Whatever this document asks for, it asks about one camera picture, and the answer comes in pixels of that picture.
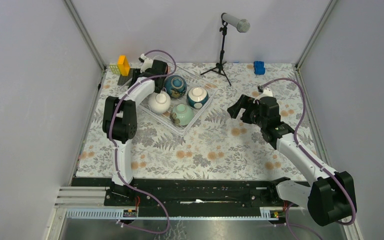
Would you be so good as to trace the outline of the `light green celadon bowl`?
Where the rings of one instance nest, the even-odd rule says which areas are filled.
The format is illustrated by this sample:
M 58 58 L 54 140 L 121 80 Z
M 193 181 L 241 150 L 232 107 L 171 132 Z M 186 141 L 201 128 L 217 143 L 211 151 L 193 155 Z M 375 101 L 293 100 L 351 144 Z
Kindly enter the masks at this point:
M 175 105 L 170 112 L 170 120 L 175 126 L 187 126 L 195 117 L 193 109 L 183 103 Z

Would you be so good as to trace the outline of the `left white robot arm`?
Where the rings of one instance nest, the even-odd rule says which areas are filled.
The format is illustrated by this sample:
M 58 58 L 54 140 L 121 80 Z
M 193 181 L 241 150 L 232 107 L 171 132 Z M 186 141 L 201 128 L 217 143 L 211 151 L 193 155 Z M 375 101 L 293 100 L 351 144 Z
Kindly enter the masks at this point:
M 110 190 L 124 206 L 132 204 L 135 192 L 133 180 L 132 142 L 138 130 L 137 108 L 152 93 L 160 93 L 170 67 L 161 60 L 151 60 L 142 65 L 144 70 L 132 69 L 127 90 L 120 96 L 105 100 L 102 130 L 114 144 L 114 173 Z

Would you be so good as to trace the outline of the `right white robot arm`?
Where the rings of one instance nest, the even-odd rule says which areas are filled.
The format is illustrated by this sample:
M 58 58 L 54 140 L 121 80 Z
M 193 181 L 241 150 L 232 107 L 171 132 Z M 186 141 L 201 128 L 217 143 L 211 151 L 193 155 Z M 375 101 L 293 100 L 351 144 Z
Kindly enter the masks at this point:
M 276 183 L 266 193 L 271 205 L 279 206 L 284 201 L 294 203 L 307 209 L 320 226 L 355 218 L 357 204 L 352 176 L 346 171 L 336 171 L 297 142 L 295 131 L 281 120 L 275 97 L 263 95 L 255 99 L 241 95 L 227 112 L 235 119 L 240 110 L 244 110 L 241 121 L 258 126 L 263 139 L 287 157 L 309 184 L 304 186 L 292 180 Z

